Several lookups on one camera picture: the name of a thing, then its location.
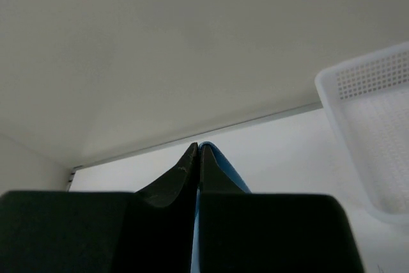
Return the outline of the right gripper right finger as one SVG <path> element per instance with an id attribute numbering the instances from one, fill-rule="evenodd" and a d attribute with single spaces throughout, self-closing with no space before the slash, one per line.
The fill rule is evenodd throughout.
<path id="1" fill-rule="evenodd" d="M 201 148 L 201 272 L 363 272 L 344 208 L 326 194 L 256 194 Z"/>

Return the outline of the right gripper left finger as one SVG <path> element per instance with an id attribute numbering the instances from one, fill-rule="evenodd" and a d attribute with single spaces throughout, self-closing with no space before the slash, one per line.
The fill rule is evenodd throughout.
<path id="1" fill-rule="evenodd" d="M 188 272 L 197 144 L 137 192 L 1 196 L 2 272 Z"/>

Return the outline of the blue shorts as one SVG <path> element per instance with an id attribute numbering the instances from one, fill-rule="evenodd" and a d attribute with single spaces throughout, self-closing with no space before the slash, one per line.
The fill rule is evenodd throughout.
<path id="1" fill-rule="evenodd" d="M 199 152 L 203 152 L 203 148 L 209 146 L 215 157 L 215 161 L 218 167 L 225 173 L 225 175 L 241 190 L 246 193 L 250 193 L 251 190 L 248 188 L 247 184 L 243 181 L 242 177 L 237 173 L 234 166 L 227 160 L 224 154 L 217 148 L 216 145 L 209 141 L 205 141 L 199 144 Z M 196 194 L 196 211 L 194 219 L 194 232 L 192 239 L 192 256 L 191 256 L 191 273 L 200 273 L 199 267 L 199 198 L 200 198 L 201 188 L 197 188 Z"/>

